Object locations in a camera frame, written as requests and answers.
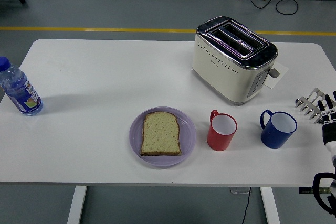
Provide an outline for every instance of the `bread slice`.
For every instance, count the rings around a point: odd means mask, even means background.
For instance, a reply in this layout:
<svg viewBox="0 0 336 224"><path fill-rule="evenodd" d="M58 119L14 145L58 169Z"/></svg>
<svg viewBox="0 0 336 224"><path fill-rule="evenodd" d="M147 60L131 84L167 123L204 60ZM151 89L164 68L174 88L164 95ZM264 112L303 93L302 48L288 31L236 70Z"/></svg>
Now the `bread slice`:
<svg viewBox="0 0 336 224"><path fill-rule="evenodd" d="M157 111L146 115L142 128L141 156L181 155L180 126L171 113Z"/></svg>

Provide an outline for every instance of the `bread crust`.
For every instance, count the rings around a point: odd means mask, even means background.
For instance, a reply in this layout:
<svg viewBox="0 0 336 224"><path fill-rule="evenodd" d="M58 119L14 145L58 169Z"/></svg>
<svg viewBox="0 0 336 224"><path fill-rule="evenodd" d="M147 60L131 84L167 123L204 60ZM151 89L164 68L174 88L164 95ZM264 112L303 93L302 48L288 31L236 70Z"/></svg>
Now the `bread crust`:
<svg viewBox="0 0 336 224"><path fill-rule="evenodd" d="M145 122L147 120L147 118L151 114L158 113L158 112L164 112L164 111L155 111L155 112L148 113L145 116L143 122ZM141 143L141 149L140 149L140 155L141 156L180 156L182 154L181 146L180 146L180 125L177 122L177 117L174 114L170 113L170 112L164 112L164 113L168 113L170 115L173 115L174 118L175 118L175 123L177 125L177 130L178 130L178 133L177 133L177 143L179 145L179 151L178 152L165 152L165 151L162 151L162 152L157 152L157 151L147 152L147 151L143 151L144 135L145 135L145 127L143 126L143 128L142 128L142 143Z"/></svg>

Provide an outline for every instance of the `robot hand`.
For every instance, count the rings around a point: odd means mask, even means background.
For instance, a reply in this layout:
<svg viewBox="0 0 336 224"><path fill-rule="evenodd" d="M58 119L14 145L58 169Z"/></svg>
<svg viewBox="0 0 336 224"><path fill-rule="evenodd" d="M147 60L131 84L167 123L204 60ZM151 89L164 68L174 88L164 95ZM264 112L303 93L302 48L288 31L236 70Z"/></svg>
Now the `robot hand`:
<svg viewBox="0 0 336 224"><path fill-rule="evenodd" d="M328 105L328 110L325 110L321 101L318 101L318 106L322 113L323 127L322 136L324 145L332 154L332 162L336 167L336 110L334 103L330 97L326 94L325 101Z"/></svg>
<svg viewBox="0 0 336 224"><path fill-rule="evenodd" d="M322 113L323 127L322 127L322 136L324 145L331 152L331 160L334 167L336 167L336 111L335 111L335 103L330 99L330 97L326 94L325 101L328 105L328 110L325 110L324 105L321 101L318 101L318 107ZM327 206L323 202L319 192L319 186L321 179L331 178L334 181L330 185L331 195L327 197L330 207ZM316 201L319 205L327 211L329 214L334 215L336 217L336 173L318 173L315 175L313 181L313 193Z"/></svg>

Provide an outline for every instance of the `mug rim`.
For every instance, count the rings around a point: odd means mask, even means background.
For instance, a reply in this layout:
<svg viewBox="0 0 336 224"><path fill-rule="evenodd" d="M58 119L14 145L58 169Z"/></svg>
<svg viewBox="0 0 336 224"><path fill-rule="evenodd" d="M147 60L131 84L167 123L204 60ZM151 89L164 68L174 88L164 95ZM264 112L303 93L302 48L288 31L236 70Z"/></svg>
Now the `mug rim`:
<svg viewBox="0 0 336 224"><path fill-rule="evenodd" d="M295 131L297 130L297 128L298 128L298 123L297 123L297 121L295 120L295 118L294 118L291 114L289 114L289 113L287 113L287 112L285 112L285 111L277 111L277 112L274 112L274 113L271 115L271 117L270 117L271 122L272 122L272 117L273 117L273 115L275 115L275 114L277 114L277 113L286 114L286 115L290 116L290 117L294 120L294 122L295 122L295 129L294 129L293 131L290 131L290 132L284 132L284 133L291 134L291 133L293 133L293 132L295 132Z"/></svg>
<svg viewBox="0 0 336 224"><path fill-rule="evenodd" d="M230 118L235 122L236 128L235 128L235 131L234 131L233 133L228 134L228 135L224 135L224 134L220 134L219 132L217 132L217 131L213 128L213 126L212 126L212 120L213 120L216 116L219 116L219 115L226 115L226 116L230 117ZM219 113L219 114L215 115L213 118L211 118L211 120L210 120L210 127L214 130L214 132L216 132L217 134L219 134L219 135L221 135L221 136L231 136L231 135L233 135L233 134L236 133L236 131L237 131L237 129L238 129L238 124L237 124L236 119L234 119L233 116L231 116L231 115L229 115L229 114L226 114L226 113Z"/></svg>

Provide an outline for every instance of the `red mug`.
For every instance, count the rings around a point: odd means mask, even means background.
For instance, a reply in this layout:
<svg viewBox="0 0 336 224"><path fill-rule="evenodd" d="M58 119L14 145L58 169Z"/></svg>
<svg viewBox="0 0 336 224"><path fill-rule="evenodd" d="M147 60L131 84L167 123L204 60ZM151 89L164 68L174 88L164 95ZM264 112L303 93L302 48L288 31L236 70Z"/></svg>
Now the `red mug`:
<svg viewBox="0 0 336 224"><path fill-rule="evenodd" d="M237 122L232 116L213 110L210 114L210 127L206 141L215 151L223 151L228 148L236 131Z"/></svg>

